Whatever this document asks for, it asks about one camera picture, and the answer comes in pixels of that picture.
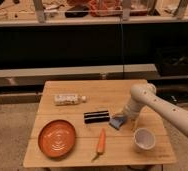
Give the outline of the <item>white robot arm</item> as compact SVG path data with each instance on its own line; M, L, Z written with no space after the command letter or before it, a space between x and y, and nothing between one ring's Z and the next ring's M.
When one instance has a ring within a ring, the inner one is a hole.
M156 95L153 84L134 84L130 88L130 99L123 107L122 113L136 121L142 108L148 106L162 118L170 122L188 138L188 111Z

